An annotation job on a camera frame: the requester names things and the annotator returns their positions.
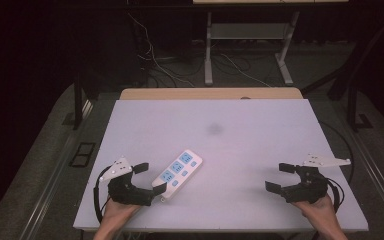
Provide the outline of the person's left hand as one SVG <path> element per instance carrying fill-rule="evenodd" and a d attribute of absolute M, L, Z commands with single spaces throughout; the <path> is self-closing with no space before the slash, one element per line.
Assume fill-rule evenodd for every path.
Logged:
<path fill-rule="evenodd" d="M 107 232 L 115 232 L 121 229 L 139 209 L 139 205 L 125 205 L 109 199 L 100 228 Z"/>

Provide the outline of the grey metal desk frame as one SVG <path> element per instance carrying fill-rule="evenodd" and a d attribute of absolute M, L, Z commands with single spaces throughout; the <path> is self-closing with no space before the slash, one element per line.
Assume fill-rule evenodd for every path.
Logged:
<path fill-rule="evenodd" d="M 291 19 L 284 23 L 215 23 L 212 13 L 207 13 L 206 47 L 204 58 L 204 84 L 213 85 L 211 43 L 213 40 L 282 40 L 282 49 L 275 54 L 275 60 L 286 85 L 293 80 L 285 62 L 292 42 L 300 13 L 294 12 Z"/>

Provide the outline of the black metal stand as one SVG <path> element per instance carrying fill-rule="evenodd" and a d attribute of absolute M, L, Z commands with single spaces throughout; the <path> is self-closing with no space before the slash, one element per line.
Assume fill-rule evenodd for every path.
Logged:
<path fill-rule="evenodd" d="M 74 130 L 77 130 L 80 127 L 83 119 L 85 118 L 85 106 L 89 100 L 83 83 L 84 81 L 82 80 L 81 73 L 76 73 L 73 79 L 74 110 L 68 113 L 62 122 L 64 126 L 71 126 Z"/>
<path fill-rule="evenodd" d="M 353 130 L 366 128 L 369 122 L 357 114 L 358 94 L 363 93 L 384 115 L 384 10 L 357 13 L 355 47 L 343 65 L 301 89 L 308 94 L 332 82 L 328 97 L 334 101 L 347 98 L 347 123 Z"/>

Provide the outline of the black floor socket plate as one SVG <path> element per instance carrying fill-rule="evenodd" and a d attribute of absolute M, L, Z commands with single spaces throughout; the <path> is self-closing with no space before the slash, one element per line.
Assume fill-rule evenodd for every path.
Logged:
<path fill-rule="evenodd" d="M 74 156 L 70 160 L 69 166 L 74 168 L 87 167 L 94 152 L 94 148 L 94 142 L 81 142 L 78 145 Z"/>

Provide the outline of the wooden table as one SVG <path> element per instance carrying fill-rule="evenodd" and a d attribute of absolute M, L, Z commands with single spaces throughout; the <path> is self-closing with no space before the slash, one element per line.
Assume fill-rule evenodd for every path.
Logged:
<path fill-rule="evenodd" d="M 130 88 L 121 100 L 198 100 L 198 99 L 302 99 L 292 87 L 252 88 Z"/>

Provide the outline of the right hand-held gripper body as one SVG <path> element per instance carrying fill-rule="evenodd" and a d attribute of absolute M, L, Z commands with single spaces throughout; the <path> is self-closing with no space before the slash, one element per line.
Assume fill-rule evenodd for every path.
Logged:
<path fill-rule="evenodd" d="M 321 167 L 336 167 L 350 165 L 350 159 L 308 154 L 301 165 L 294 165 L 295 172 L 300 177 L 296 185 L 282 187 L 281 196 L 288 203 L 308 201 L 314 203 L 327 194 L 329 180 L 320 173 Z"/>

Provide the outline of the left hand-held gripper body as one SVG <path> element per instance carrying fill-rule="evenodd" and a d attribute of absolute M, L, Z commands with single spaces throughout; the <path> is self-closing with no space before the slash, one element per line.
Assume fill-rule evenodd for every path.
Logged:
<path fill-rule="evenodd" d="M 122 156 L 106 167 L 98 176 L 98 183 L 108 182 L 109 197 L 125 205 L 150 206 L 154 198 L 152 190 L 141 189 L 132 184 L 135 174 L 132 165 Z"/>

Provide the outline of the person's right hand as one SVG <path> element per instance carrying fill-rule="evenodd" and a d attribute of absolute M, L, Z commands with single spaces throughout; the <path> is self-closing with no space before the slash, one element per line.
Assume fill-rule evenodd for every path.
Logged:
<path fill-rule="evenodd" d="M 292 205 L 300 209 L 302 215 L 319 232 L 328 233 L 339 227 L 333 203 L 328 194 L 315 203 L 301 201 L 293 202 Z"/>

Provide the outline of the white power strip blue sockets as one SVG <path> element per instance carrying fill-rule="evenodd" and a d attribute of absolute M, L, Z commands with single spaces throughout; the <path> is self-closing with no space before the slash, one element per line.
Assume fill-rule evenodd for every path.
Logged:
<path fill-rule="evenodd" d="M 161 201 L 171 199 L 201 167 L 203 159 L 193 151 L 184 150 L 152 182 L 156 187 L 166 184 L 166 191 L 161 194 Z"/>

